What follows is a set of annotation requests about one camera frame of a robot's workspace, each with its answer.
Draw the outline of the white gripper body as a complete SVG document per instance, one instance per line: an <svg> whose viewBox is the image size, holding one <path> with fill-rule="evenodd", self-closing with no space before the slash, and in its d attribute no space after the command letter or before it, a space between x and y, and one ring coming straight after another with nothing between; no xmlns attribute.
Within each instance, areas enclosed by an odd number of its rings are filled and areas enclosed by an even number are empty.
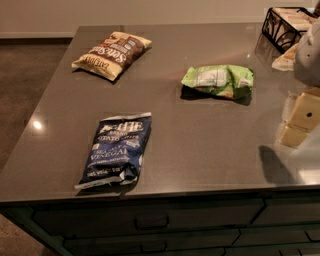
<svg viewBox="0 0 320 256"><path fill-rule="evenodd" d="M295 78L309 86L320 86L320 19L300 39L294 62Z"/></svg>

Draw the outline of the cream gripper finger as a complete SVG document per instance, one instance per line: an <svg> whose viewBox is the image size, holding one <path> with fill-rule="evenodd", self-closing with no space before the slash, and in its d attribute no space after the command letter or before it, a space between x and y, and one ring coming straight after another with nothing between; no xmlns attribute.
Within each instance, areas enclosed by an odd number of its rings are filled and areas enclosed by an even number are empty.
<svg viewBox="0 0 320 256"><path fill-rule="evenodd" d="M311 132L320 123L320 88L304 90L296 99L288 124Z"/></svg>
<svg viewBox="0 0 320 256"><path fill-rule="evenodd" d="M305 131L285 125L280 132L279 142L287 147L297 148L306 137L307 133Z"/></svg>

